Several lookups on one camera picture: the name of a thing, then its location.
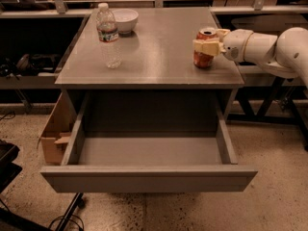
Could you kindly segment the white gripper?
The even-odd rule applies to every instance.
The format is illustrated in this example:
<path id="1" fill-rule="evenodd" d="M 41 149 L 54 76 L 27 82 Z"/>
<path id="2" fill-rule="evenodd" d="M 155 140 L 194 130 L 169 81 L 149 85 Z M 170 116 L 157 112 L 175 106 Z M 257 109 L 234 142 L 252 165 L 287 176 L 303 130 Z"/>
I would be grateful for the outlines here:
<path id="1" fill-rule="evenodd" d="M 226 59 L 241 63 L 244 61 L 245 46 L 252 34 L 251 30 L 245 29 L 231 32 L 229 29 L 217 29 L 217 36 L 223 43 L 211 39 L 194 39 L 192 41 L 193 50 L 209 56 L 217 56 L 223 53 Z"/>

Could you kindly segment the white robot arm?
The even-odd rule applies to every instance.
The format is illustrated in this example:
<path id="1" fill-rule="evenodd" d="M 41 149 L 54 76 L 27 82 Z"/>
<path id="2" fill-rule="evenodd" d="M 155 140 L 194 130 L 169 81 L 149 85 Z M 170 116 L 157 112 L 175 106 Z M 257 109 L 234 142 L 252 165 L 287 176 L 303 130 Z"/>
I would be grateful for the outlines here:
<path id="1" fill-rule="evenodd" d="M 252 30 L 209 29 L 212 38 L 194 39 L 193 50 L 215 57 L 222 54 L 237 63 L 258 65 L 267 73 L 291 79 L 299 77 L 308 87 L 308 30 L 294 27 L 280 36 Z"/>

